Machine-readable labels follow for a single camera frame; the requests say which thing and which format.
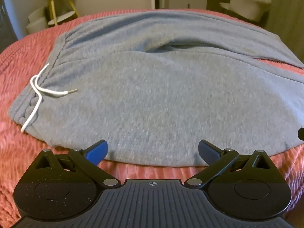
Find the grey sweatpants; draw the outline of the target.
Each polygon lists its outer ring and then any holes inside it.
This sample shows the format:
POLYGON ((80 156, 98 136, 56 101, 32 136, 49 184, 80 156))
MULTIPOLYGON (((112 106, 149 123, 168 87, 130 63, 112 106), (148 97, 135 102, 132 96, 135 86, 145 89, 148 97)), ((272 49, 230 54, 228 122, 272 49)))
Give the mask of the grey sweatpants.
MULTIPOLYGON (((303 67, 277 35, 224 17, 168 10, 100 17, 57 38, 38 85, 78 91, 42 93, 25 132, 71 149, 104 139, 111 160, 140 165, 203 165, 202 139, 275 155, 300 145, 303 76, 271 60, 303 67)), ((29 84, 9 117, 22 126, 37 101, 29 84)))

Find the grey curtain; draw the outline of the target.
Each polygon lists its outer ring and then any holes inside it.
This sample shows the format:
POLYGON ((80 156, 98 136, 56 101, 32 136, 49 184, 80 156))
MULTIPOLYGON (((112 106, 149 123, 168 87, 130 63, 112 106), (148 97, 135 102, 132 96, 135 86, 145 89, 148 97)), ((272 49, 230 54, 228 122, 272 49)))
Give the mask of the grey curtain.
POLYGON ((303 0, 271 0, 266 30, 277 34, 282 42, 303 61, 303 0))

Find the grey round pouf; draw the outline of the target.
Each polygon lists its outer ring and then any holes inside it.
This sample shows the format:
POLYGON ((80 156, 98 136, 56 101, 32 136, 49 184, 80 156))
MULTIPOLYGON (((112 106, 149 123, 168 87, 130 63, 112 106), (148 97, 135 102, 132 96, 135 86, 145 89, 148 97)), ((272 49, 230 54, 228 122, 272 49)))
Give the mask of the grey round pouf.
POLYGON ((37 33, 48 28, 48 22, 45 16, 45 7, 36 9, 28 16, 27 34, 37 33))

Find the gold tiered side table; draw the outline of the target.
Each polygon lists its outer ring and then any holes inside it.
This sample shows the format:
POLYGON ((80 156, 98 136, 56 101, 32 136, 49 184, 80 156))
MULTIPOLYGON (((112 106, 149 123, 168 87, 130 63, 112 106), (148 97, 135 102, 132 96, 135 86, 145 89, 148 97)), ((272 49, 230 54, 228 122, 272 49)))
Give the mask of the gold tiered side table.
POLYGON ((60 25, 79 17, 75 0, 46 0, 48 7, 49 27, 60 25))

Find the white drawstring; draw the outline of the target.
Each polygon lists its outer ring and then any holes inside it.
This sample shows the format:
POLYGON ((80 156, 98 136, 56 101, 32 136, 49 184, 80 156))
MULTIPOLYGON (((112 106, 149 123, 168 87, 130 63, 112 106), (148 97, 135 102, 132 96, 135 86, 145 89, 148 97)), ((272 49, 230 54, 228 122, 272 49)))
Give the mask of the white drawstring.
POLYGON ((27 118, 27 120, 22 125, 22 127, 21 127, 21 132, 22 133, 25 132, 27 126, 29 125, 29 123, 32 121, 35 114, 37 113, 38 108, 39 108, 39 106, 42 102, 42 99, 43 99, 42 93, 47 93, 47 94, 50 94, 50 95, 55 95, 55 96, 58 96, 58 97, 62 97, 62 96, 69 95, 71 93, 75 93, 75 92, 78 91, 77 89, 72 89, 72 90, 69 90, 69 91, 53 91, 53 90, 50 90, 50 89, 45 89, 45 88, 40 87, 38 85, 38 80, 48 66, 49 66, 49 64, 47 63, 40 70, 40 72, 38 74, 32 76, 31 79, 30 79, 30 85, 31 85, 32 89, 34 90, 34 92, 38 95, 38 101, 37 101, 33 111, 31 112, 30 116, 27 118))

